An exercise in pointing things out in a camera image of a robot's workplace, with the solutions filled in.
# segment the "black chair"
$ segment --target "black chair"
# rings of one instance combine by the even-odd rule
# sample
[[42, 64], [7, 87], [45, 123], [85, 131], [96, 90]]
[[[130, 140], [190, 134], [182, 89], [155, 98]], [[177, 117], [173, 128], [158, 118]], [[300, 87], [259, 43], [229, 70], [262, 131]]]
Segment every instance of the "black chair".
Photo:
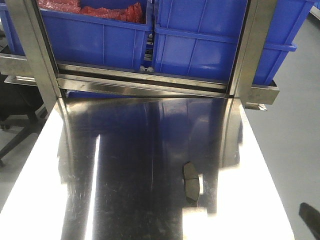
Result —
[[309, 204], [300, 204], [299, 215], [312, 232], [316, 240], [320, 240], [320, 212]]
[[[5, 83], [6, 75], [0, 74], [0, 126], [2, 130], [10, 126], [23, 129], [0, 150], [0, 167], [4, 167], [1, 160], [15, 146], [20, 144], [30, 134], [39, 134], [45, 124], [46, 109], [36, 115], [36, 111], [44, 104], [40, 92], [35, 86]], [[11, 115], [27, 115], [28, 119], [7, 119]]]

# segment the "red item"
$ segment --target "red item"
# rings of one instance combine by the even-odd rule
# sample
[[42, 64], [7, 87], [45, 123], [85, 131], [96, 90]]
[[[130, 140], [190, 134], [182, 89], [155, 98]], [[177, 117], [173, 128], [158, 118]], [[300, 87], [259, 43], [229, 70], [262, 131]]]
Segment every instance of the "red item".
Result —
[[67, 13], [74, 13], [74, 14], [79, 14], [81, 8], [78, 6], [71, 6], [68, 4], [60, 4], [60, 3], [55, 3], [55, 2], [50, 2], [47, 1], [39, 1], [39, 7], [43, 9], [50, 9], [54, 11], [59, 11], [59, 12], [67, 12]]
[[136, 2], [134, 5], [135, 23], [143, 23], [143, 13], [140, 2]]
[[140, 2], [130, 5], [127, 9], [107, 9], [104, 7], [95, 9], [90, 6], [85, 6], [81, 9], [79, 7], [80, 0], [38, 0], [38, 5], [43, 9], [50, 9], [60, 12], [83, 14], [131, 23], [144, 22]]
[[80, 7], [79, 0], [49, 0], [49, 1], [56, 4], [68, 4], [71, 6]]

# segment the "black object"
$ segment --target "black object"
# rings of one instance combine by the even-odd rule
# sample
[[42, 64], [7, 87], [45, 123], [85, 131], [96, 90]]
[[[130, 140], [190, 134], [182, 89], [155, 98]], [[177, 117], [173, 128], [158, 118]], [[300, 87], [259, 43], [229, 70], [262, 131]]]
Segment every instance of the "black object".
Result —
[[300, 204], [299, 215], [308, 226], [316, 240], [320, 240], [320, 212], [309, 204]]
[[[36, 110], [43, 105], [43, 100], [37, 87], [5, 83], [6, 75], [0, 74], [0, 125], [7, 130], [10, 126], [23, 129], [0, 150], [0, 167], [4, 166], [1, 158], [9, 153], [32, 133], [40, 133], [44, 119], [36, 116]], [[28, 120], [7, 120], [10, 115], [27, 115]]]
[[195, 166], [188, 162], [183, 166], [185, 196], [189, 203], [197, 206], [200, 195], [199, 174]]

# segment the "metal post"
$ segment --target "metal post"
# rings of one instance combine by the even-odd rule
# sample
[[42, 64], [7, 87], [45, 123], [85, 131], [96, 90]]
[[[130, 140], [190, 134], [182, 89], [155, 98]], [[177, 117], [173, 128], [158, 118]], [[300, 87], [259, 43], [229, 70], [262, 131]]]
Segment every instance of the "metal post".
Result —
[[245, 106], [254, 81], [278, 0], [249, 0], [236, 61], [228, 86]]
[[58, 67], [36, 0], [5, 0], [44, 104], [50, 112], [61, 97]]

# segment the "metal shelf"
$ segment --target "metal shelf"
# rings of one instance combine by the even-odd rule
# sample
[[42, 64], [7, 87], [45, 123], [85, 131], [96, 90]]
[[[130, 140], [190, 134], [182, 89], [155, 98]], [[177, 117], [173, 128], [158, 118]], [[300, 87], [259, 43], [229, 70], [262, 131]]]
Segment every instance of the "metal shelf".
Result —
[[315, 6], [313, 6], [310, 10], [310, 13], [315, 16], [317, 19], [320, 20], [320, 10], [318, 8], [316, 8]]
[[[178, 75], [73, 64], [57, 64], [60, 72], [56, 78], [59, 88], [145, 98], [229, 97], [226, 93], [228, 85], [223, 82], [207, 82], [201, 78], [182, 78]], [[5, 80], [6, 83], [37, 85], [25, 56], [0, 53], [0, 72], [9, 75]], [[252, 85], [247, 103], [271, 105], [278, 93], [277, 86]]]

